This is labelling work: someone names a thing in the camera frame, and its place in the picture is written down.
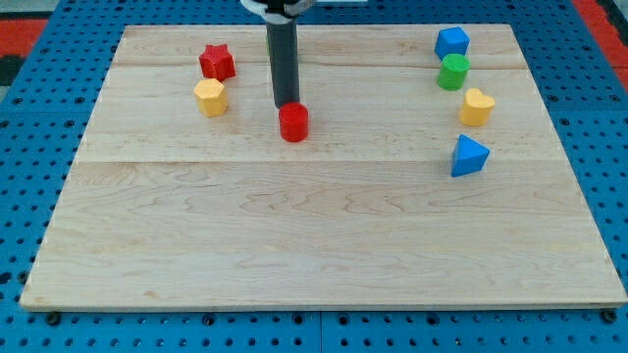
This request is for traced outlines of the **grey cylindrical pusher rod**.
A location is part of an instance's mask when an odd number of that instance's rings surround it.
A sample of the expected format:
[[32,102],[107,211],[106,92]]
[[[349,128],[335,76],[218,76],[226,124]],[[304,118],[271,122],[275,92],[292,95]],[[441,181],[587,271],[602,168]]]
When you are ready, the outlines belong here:
[[296,21],[266,24],[273,97],[280,109],[300,101]]

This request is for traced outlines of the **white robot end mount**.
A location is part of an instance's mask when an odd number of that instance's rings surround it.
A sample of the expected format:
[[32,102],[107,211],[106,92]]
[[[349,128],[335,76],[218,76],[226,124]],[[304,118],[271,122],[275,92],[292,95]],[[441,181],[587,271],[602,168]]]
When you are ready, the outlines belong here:
[[284,25],[312,8],[316,0],[240,0],[239,3],[267,24]]

